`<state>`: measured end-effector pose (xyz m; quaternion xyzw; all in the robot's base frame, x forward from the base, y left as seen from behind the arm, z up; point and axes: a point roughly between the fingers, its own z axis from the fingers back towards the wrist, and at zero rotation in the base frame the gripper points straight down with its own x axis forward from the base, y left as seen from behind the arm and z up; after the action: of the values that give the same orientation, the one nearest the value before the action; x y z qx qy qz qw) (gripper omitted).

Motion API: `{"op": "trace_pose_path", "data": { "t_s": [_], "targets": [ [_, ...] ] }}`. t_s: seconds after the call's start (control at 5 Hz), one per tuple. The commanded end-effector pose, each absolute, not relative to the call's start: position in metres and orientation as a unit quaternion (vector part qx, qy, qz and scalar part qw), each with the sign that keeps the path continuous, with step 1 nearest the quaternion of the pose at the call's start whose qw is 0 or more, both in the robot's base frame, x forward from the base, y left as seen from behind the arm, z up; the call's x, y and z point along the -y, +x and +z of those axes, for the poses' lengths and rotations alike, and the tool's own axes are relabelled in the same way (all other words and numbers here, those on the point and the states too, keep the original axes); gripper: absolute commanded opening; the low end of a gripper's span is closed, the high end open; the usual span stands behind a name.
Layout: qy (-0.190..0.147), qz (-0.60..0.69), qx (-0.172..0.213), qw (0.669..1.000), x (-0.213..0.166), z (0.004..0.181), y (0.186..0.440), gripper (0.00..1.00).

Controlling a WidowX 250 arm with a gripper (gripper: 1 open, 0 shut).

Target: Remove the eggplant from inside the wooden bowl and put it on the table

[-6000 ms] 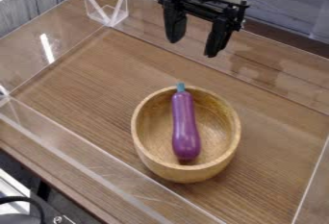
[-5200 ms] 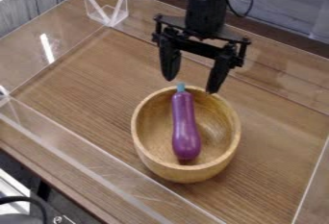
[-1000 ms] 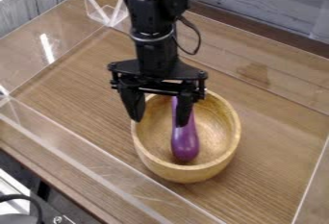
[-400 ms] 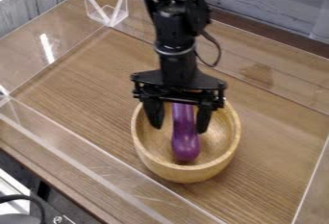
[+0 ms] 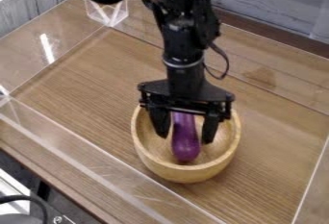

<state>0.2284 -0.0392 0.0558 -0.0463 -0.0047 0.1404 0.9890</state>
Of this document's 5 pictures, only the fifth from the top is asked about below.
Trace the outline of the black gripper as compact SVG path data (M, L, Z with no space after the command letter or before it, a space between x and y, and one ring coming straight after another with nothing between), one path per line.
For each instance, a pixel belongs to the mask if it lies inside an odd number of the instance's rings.
M166 59L163 63L167 77L137 85L140 105L148 111L153 131L167 137L170 112L204 115L202 142L208 144L214 141L220 119L231 118L234 94L207 81L203 60Z

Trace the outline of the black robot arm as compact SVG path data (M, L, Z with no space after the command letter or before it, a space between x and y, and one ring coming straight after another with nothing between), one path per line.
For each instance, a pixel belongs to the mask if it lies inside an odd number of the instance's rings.
M123 0L91 0L111 5ZM140 106L147 109L153 130L168 135L171 112L204 117L202 142L214 141L220 122L231 118L232 93L215 87L206 76L204 51L223 50L214 44L220 36L220 21L211 0L141 0L151 10L163 38L163 63L167 78L137 84Z

